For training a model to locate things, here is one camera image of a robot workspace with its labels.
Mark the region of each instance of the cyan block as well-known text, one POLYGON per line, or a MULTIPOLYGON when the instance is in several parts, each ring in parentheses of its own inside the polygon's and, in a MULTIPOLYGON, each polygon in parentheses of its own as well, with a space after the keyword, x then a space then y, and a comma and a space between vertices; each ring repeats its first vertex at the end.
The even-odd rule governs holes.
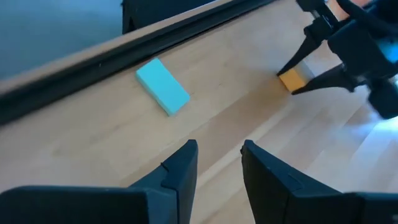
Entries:
POLYGON ((189 94, 157 58, 137 70, 136 76, 169 116, 190 100, 189 94))

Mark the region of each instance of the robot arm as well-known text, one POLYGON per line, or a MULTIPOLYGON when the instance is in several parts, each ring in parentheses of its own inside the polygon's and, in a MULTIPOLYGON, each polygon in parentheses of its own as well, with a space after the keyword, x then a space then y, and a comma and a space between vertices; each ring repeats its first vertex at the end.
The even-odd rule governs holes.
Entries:
POLYGON ((373 1, 364 8, 350 0, 337 3, 349 18, 338 21, 323 0, 297 0, 302 10, 311 12, 315 19, 304 28, 302 46, 277 75, 295 67, 327 40, 342 64, 292 94, 328 87, 353 92, 357 86, 366 85, 371 92, 368 100, 382 118, 398 116, 398 88, 392 81, 398 73, 398 1, 373 1))

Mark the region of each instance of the wooden tabletop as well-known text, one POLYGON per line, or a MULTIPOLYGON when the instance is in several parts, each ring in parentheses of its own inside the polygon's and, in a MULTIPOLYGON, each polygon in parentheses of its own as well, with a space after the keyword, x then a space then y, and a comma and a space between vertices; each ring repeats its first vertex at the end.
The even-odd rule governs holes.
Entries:
MULTIPOLYGON (((252 222, 239 149, 245 139, 340 191, 398 191, 395 120, 367 90, 291 96, 275 77, 311 22, 281 0, 159 55, 191 95, 168 117, 135 79, 139 66, 0 129, 0 189, 19 185, 126 187, 187 139, 199 145, 192 223, 252 222)), ((326 45, 314 73, 339 63, 326 45)))

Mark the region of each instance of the yellow block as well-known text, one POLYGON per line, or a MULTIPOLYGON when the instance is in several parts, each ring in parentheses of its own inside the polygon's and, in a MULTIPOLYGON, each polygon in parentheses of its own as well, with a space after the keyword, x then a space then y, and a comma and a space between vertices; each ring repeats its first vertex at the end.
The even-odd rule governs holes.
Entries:
POLYGON ((314 78, 314 75, 305 62, 300 62, 296 67, 290 69, 284 74, 281 74, 279 78, 288 91, 293 92, 294 90, 305 86, 314 78))

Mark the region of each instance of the foam block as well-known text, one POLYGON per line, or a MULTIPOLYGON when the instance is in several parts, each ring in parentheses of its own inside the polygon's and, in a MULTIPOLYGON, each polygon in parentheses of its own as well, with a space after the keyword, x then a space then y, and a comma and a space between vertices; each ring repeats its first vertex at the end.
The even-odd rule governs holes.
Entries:
POLYGON ((314 77, 314 74, 304 61, 279 76, 280 80, 290 92, 304 87, 314 77))
POLYGON ((169 116, 190 100, 189 94, 157 58, 140 68, 136 77, 169 116))

